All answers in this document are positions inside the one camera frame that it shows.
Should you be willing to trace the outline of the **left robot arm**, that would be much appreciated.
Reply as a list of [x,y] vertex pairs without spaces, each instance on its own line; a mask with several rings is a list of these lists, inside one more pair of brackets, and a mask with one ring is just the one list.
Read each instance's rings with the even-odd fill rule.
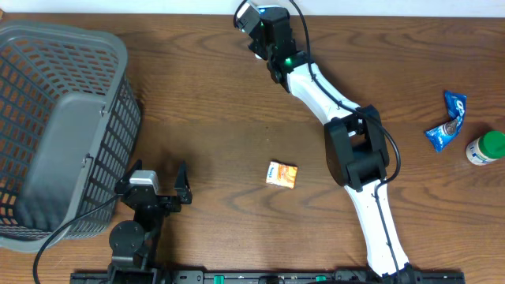
[[170,272],[155,263],[155,255],[165,218],[193,201],[186,163],[178,168],[174,190],[173,196],[159,194],[156,172],[143,170],[141,160],[117,182],[114,191],[134,210],[134,216],[110,232],[112,257],[107,283],[172,282]]

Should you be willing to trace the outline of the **orange tissue pack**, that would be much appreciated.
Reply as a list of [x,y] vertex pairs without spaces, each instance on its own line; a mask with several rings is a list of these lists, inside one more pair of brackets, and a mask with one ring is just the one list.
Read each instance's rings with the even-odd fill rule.
[[298,167],[271,161],[267,169],[266,183],[293,189]]

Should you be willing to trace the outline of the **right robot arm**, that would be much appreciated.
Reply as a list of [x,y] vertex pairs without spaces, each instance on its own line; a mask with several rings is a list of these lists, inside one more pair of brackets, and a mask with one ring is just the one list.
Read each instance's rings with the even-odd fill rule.
[[387,200],[391,178],[386,144],[393,139],[378,110],[347,99],[324,78],[311,51],[297,48],[288,9],[243,1],[234,14],[234,27],[251,38],[249,49],[265,60],[272,80],[300,99],[323,125],[328,169],[353,202],[372,271],[383,283],[414,282]]

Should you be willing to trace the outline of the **blue Oreo cookie pack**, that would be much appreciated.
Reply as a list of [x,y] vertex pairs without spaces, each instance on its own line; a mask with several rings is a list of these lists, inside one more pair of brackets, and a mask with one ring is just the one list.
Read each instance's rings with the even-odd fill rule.
[[449,121],[425,131],[426,138],[436,152],[441,152],[460,132],[466,116],[466,100],[463,94],[444,92]]

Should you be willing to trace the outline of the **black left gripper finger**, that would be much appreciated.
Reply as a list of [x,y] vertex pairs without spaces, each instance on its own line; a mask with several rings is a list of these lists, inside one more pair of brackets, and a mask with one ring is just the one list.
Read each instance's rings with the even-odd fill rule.
[[187,178],[187,166],[185,162],[182,162],[178,168],[174,189],[176,190],[178,196],[190,195],[190,186]]
[[115,189],[126,189],[130,184],[130,178],[137,170],[142,169],[142,160],[138,159],[133,166],[116,182]]

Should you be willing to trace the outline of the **green lid jar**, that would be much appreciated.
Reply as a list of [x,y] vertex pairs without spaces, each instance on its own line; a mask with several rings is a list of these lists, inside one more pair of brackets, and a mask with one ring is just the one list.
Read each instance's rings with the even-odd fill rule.
[[484,166],[504,157],[504,133],[490,131],[466,147],[466,157],[474,165]]

